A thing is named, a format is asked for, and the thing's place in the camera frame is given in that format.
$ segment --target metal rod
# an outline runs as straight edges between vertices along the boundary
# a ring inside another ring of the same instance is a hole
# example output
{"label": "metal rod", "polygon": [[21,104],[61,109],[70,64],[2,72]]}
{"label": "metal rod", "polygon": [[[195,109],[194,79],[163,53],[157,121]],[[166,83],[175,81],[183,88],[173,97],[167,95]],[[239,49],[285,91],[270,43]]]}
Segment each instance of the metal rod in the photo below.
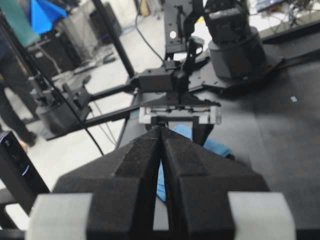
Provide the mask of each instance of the metal rod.
{"label": "metal rod", "polygon": [[126,118],[130,117],[130,113],[132,111],[138,110],[139,107],[140,107],[140,105],[133,105],[133,106],[129,106],[129,107],[117,110],[117,111],[103,114],[101,116],[97,116],[97,117],[86,120],[84,122],[84,124],[87,128],[89,128],[89,127],[104,124],[107,122],[113,122],[113,121],[117,121],[117,120],[121,120],[121,119],[126,119]]}
{"label": "metal rod", "polygon": [[100,92],[93,94],[90,101],[92,102],[92,101],[96,101],[98,99],[103,99],[103,98],[106,98],[106,97],[111,96],[113,94],[118,94],[121,92],[133,91],[134,89],[135,88],[130,84],[123,84],[123,85],[115,86],[115,87],[109,88],[107,90],[103,90],[103,91],[100,91]]}
{"label": "metal rod", "polygon": [[130,78],[132,78],[135,75],[134,67],[132,66],[127,53],[122,46],[122,43],[120,42],[120,39],[117,35],[117,32],[113,26],[113,21],[111,20],[110,16],[108,15],[104,5],[102,4],[101,0],[92,0],[98,14],[100,15],[106,30],[110,34],[110,37],[112,39],[112,42],[122,60],[122,63],[129,75]]}

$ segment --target blue towel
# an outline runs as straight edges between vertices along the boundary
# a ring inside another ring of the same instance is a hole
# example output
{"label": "blue towel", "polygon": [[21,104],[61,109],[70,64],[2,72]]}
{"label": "blue towel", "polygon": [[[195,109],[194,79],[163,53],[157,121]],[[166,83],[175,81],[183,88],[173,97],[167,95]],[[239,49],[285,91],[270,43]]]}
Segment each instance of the blue towel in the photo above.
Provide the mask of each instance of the blue towel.
{"label": "blue towel", "polygon": [[[176,133],[185,136],[186,138],[192,139],[192,128],[185,125],[177,125],[173,129]],[[208,149],[222,157],[227,157],[231,154],[231,149],[222,143],[219,143],[211,138],[208,138],[203,147]],[[166,189],[165,189],[165,178],[164,178],[164,169],[162,166],[162,162],[160,163],[159,172],[158,172],[158,183],[156,188],[156,194],[158,197],[166,202]]]}

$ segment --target black cable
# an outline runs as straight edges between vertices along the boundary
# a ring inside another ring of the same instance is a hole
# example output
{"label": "black cable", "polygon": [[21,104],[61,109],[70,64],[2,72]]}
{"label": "black cable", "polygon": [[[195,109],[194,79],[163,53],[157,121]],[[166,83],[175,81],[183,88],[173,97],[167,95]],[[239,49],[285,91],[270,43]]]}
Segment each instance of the black cable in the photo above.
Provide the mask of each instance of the black cable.
{"label": "black cable", "polygon": [[[1,26],[5,29],[5,31],[7,31],[8,33],[11,33],[11,29],[8,28],[8,26],[6,26],[6,24],[4,24],[1,20],[0,20],[0,24]],[[33,59],[32,56],[29,56],[29,60],[30,63],[35,67],[35,69],[38,71],[38,73],[43,77],[43,79],[49,83],[49,85],[54,89],[54,91],[58,94],[59,98],[61,98],[63,100],[63,102],[67,105],[67,107],[70,109],[70,111],[72,112],[72,114],[75,116],[76,120],[78,121],[78,123],[80,124],[80,126],[86,131],[86,133],[89,135],[89,137],[92,139],[92,141],[94,142],[94,144],[96,145],[96,147],[98,148],[99,152],[101,153],[101,155],[104,155],[104,152],[102,151],[101,147],[99,146],[99,144],[97,143],[97,141],[95,140],[95,138],[92,136],[92,134],[89,132],[88,128],[85,126],[85,124],[82,122],[82,120],[79,118],[78,114],[76,113],[76,111],[73,109],[73,107],[70,105],[70,103],[65,99],[65,97],[63,96],[63,94],[60,92],[60,90],[55,86],[54,82],[48,78],[46,76],[46,74],[41,70],[41,68],[39,68],[38,64],[36,63],[36,61]]]}
{"label": "black cable", "polygon": [[138,9],[136,17],[135,17],[135,28],[136,28],[137,32],[140,34],[143,41],[148,45],[148,47],[152,50],[152,52],[161,60],[163,66],[164,66],[164,69],[167,69],[165,60],[156,52],[156,50],[154,50],[154,48],[149,44],[149,42],[145,39],[144,35],[141,33],[141,31],[138,28],[138,17],[139,17],[140,11],[141,11],[141,5],[142,5],[142,0],[140,1],[139,9]]}
{"label": "black cable", "polygon": [[106,133],[106,131],[104,130],[104,128],[99,124],[98,127],[102,130],[102,132],[104,133],[104,135],[108,138],[108,140],[110,141],[110,143],[112,143],[114,146],[116,145],[116,143],[114,141],[112,141],[112,139],[109,137],[109,135]]}
{"label": "black cable", "polygon": [[[98,109],[99,113],[102,115],[103,113],[102,113],[102,111],[101,111],[100,107],[98,106],[97,102],[96,102],[96,101],[93,101],[93,103],[94,103],[95,107]],[[117,140],[116,140],[116,138],[115,138],[114,134],[112,133],[112,131],[111,131],[111,129],[110,129],[110,127],[109,127],[108,123],[106,122],[106,123],[105,123],[105,125],[106,125],[106,127],[108,128],[108,130],[109,130],[109,132],[110,132],[110,135],[111,135],[111,137],[112,137],[113,141],[116,143],[116,142],[117,142]]]}

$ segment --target shoe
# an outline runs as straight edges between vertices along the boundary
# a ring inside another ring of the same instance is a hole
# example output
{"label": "shoe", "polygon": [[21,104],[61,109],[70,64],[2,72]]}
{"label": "shoe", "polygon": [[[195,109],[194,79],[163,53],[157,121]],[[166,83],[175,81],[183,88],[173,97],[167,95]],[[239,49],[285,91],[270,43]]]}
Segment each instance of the shoe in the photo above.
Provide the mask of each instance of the shoe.
{"label": "shoe", "polygon": [[36,144],[37,135],[32,131],[30,132],[30,134],[31,134],[32,140],[31,142],[27,142],[26,144],[28,144],[28,146],[31,148]]}

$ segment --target black pole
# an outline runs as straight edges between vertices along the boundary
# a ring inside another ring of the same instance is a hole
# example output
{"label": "black pole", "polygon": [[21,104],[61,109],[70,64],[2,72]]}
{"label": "black pole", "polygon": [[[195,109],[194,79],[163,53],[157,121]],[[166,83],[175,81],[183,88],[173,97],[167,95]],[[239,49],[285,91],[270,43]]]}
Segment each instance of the black pole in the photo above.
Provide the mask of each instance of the black pole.
{"label": "black pole", "polygon": [[101,19],[103,20],[103,23],[105,25],[106,30],[110,34],[110,37],[112,39],[112,42],[122,60],[122,63],[129,75],[130,78],[132,78],[135,75],[134,67],[132,66],[126,51],[124,47],[122,46],[120,39],[117,35],[117,32],[113,26],[113,21],[111,20],[110,16],[108,15],[104,5],[102,4],[101,0],[92,0],[96,11],[100,15]]}

